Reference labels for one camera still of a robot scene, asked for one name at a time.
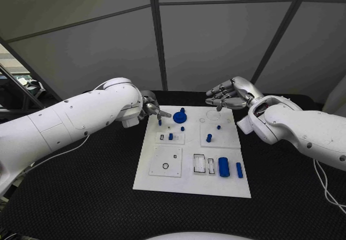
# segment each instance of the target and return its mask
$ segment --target black table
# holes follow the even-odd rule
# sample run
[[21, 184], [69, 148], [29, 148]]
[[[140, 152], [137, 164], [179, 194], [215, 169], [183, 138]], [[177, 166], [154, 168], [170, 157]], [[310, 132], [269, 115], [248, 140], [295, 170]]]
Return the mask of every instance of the black table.
[[[202, 92], [154, 93], [161, 105], [207, 106]], [[284, 96], [315, 110], [307, 96]], [[245, 109], [233, 111], [235, 121], [245, 115]], [[324, 199], [313, 160], [287, 141], [268, 145], [255, 133], [238, 130], [251, 199], [132, 190], [145, 127], [147, 119], [128, 129], [112, 123], [78, 150], [37, 167], [0, 226], [40, 240], [140, 240], [184, 231], [258, 240], [346, 239], [346, 215]], [[330, 192], [346, 203], [346, 172], [323, 167]]]

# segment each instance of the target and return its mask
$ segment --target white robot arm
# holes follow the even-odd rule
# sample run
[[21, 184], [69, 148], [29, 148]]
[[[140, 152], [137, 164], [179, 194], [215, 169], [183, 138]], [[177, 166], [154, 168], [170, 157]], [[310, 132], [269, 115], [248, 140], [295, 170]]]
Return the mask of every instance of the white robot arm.
[[321, 111], [303, 111], [282, 96], [264, 96], [251, 82], [233, 77], [206, 92], [204, 102], [222, 107], [242, 109], [248, 115], [236, 125], [245, 134], [252, 131], [261, 140], [274, 144], [281, 139], [297, 150], [331, 167], [346, 171], [346, 118]]
[[89, 91], [0, 124], [0, 196], [34, 161], [114, 121], [128, 128], [151, 114], [158, 120], [161, 116], [171, 117], [160, 111], [153, 92], [140, 92], [127, 78], [114, 78], [102, 90]]

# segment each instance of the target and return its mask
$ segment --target white platform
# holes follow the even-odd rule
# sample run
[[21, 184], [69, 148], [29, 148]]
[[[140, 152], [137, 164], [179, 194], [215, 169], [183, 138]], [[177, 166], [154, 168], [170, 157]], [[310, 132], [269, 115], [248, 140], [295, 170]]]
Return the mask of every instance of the white platform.
[[[215, 107], [160, 106], [171, 115], [180, 108], [184, 108], [187, 115], [181, 124], [173, 118], [163, 117], [160, 126], [157, 117], [153, 115], [148, 118], [132, 189], [251, 198], [232, 110], [216, 112]], [[210, 143], [206, 142], [206, 132], [212, 134]], [[177, 134], [173, 140], [166, 140], [168, 133]], [[193, 173], [194, 154], [204, 155], [206, 163], [207, 159], [213, 159], [215, 175], [209, 175], [207, 169], [206, 174]], [[220, 157], [228, 158], [229, 177], [219, 175]], [[167, 169], [163, 169], [164, 163], [168, 164]], [[236, 163], [241, 163], [243, 178], [238, 178]]]

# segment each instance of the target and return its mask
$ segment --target gray wall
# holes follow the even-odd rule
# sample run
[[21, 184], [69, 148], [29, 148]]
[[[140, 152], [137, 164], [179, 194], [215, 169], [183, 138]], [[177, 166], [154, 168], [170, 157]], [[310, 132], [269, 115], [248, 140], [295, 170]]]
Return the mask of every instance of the gray wall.
[[62, 99], [114, 77], [204, 92], [255, 82], [262, 64], [264, 93], [323, 103], [346, 75], [346, 0], [311, 1], [4, 0], [0, 37]]

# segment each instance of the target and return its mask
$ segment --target cable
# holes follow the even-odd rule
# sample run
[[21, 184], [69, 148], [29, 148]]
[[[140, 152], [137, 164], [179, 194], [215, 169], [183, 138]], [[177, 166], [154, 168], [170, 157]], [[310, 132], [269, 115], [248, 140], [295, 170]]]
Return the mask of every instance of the cable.
[[[102, 82], [102, 83], [93, 88], [92, 91], [95, 91], [108, 81]], [[50, 160], [50, 159], [53, 159], [55, 157], [57, 157], [57, 156], [60, 156], [60, 155], [72, 152], [73, 150], [76, 150], [76, 149], [85, 144], [89, 136], [86, 137], [86, 139], [83, 140], [83, 142], [80, 143], [80, 145], [79, 145], [78, 147], [75, 147], [73, 149], [70, 149], [70, 150], [65, 151], [63, 153], [59, 153], [57, 155], [55, 155], [55, 156], [52, 156], [50, 158], [47, 158], [43, 162], [40, 162], [36, 166], [33, 166], [27, 171], [21, 172], [21, 174], [17, 175], [17, 178], [19, 178], [20, 176], [23, 176], [26, 173], [29, 173], [29, 172], [30, 172], [40, 164], [43, 164], [47, 160]]]
[[21, 174], [17, 175], [17, 177], [20, 177], [21, 175], [24, 175], [27, 172], [30, 172], [40, 164], [43, 164], [47, 160], [53, 159], [55, 157], [72, 152], [73, 150], [76, 150], [86, 142], [89, 136], [85, 138], [83, 142], [80, 143], [80, 145], [78, 147], [75, 147], [73, 149], [56, 154], [55, 156], [49, 157], [43, 162], [40, 162], [36, 166], [33, 166], [27, 171], [24, 171]]
[[10, 239], [10, 237], [13, 237], [16, 235], [16, 233], [13, 233], [4, 240]]
[[[323, 183], [323, 179], [321, 179], [320, 173], [318, 173], [318, 171], [317, 171], [315, 163], [317, 163], [318, 168], [320, 168], [320, 170], [321, 170], [321, 172], [323, 172], [326, 183]], [[331, 195], [330, 192], [328, 192], [328, 189], [327, 189], [327, 187], [328, 187], [327, 174], [326, 174], [326, 172], [324, 172], [324, 170], [323, 170], [323, 167], [321, 167], [321, 165], [320, 165], [320, 163], [318, 163], [318, 161], [317, 161], [315, 159], [313, 159], [313, 167], [314, 167], [314, 171], [315, 171], [315, 174], [317, 174], [317, 177], [318, 177], [320, 184], [321, 184], [321, 186], [323, 186], [323, 188], [324, 188], [324, 197], [326, 197], [326, 200], [327, 200], [331, 204], [334, 204], [334, 205], [340, 208], [341, 212], [346, 214], [346, 211], [344, 211], [344, 209], [343, 209], [344, 205], [339, 204], [337, 200], [334, 199], [333, 195]]]

